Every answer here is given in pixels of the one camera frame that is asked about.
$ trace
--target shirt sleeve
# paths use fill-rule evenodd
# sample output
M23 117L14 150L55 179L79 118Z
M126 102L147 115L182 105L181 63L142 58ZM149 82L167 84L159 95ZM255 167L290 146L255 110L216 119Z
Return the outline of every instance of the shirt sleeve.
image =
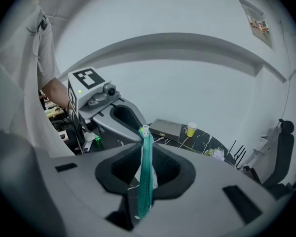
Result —
M38 49L37 82L38 89L42 89L60 73L55 59L54 39L51 25L46 19L47 27L41 30L41 41Z

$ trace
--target zipper pull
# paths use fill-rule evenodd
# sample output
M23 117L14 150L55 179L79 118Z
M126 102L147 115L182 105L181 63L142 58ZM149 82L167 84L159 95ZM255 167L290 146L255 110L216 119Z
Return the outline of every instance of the zipper pull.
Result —
M143 125L143 136L144 137L149 137L149 134L150 134L150 132L149 132L149 125Z

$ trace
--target black marble table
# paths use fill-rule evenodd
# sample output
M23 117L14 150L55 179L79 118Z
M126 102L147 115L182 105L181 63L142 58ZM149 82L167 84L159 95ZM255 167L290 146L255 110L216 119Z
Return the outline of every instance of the black marble table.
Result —
M236 162L232 155L229 154L228 149L215 137L200 129L197 129L195 131L193 137L187 137L186 127L186 125L182 125L179 141L166 139L164 137L153 134L154 143L186 149L195 152L196 154L208 155L208 157L211 157L215 150L219 150L224 154L224 161L227 164L230 164L230 167L235 166ZM127 140L110 131L105 131L101 136L101 140L102 146L100 147L93 143L90 150L91 153L133 143L132 141ZM136 226L140 222L140 219L138 217L138 189L140 185L139 179L140 175L135 175L127 191L129 212L133 226ZM157 188L157 183L154 182L153 187L154 189Z

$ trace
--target yellow cup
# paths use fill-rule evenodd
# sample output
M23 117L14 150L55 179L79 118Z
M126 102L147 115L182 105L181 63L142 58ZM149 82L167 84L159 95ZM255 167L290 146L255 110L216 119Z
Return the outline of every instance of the yellow cup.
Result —
M186 133L186 135L188 137L192 137L196 130L197 130L197 124L190 122L190 123L187 124L187 133Z

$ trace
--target cup lid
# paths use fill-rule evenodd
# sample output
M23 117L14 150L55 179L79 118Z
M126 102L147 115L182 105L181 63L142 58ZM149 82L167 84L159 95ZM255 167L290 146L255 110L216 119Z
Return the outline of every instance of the cup lid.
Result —
M193 122L187 123L187 126L191 129L197 129L197 124L195 124Z

